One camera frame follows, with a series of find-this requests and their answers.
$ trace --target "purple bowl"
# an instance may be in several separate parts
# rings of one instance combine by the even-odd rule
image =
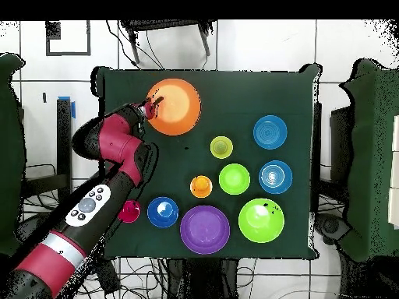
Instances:
[[[213,206],[196,206],[188,211],[180,224],[183,243],[200,255],[218,252],[230,236],[228,218]]]

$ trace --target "orange cup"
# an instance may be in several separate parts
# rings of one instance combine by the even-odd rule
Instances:
[[[157,104],[154,118],[149,123],[165,135],[181,135],[193,128],[200,118],[201,101],[196,89],[185,80],[164,79],[155,84],[147,97]]]
[[[199,175],[191,181],[190,190],[195,197],[203,199],[212,192],[212,181],[204,175]]]

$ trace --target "control buttons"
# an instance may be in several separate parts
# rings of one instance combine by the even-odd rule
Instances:
[[[81,227],[89,223],[111,198],[107,185],[92,187],[77,204],[69,210],[65,221],[69,226]]]
[[[85,198],[82,199],[80,201],[80,203],[78,204],[79,210],[82,212],[91,212],[96,208],[96,202],[94,201],[94,199],[90,199],[90,198]]]

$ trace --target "pink cup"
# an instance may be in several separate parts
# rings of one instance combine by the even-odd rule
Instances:
[[[136,201],[129,200],[125,202],[118,218],[123,223],[134,223],[140,215],[140,204]]]

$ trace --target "blue bowl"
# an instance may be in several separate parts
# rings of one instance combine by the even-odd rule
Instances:
[[[159,228],[168,228],[178,219],[178,206],[168,197],[156,197],[147,208],[150,222]]]
[[[260,169],[259,183],[270,194],[282,194],[292,184],[291,168],[285,162],[272,160]]]
[[[281,146],[287,138],[284,121],[273,115],[262,117],[253,128],[253,138],[264,149],[272,150]]]

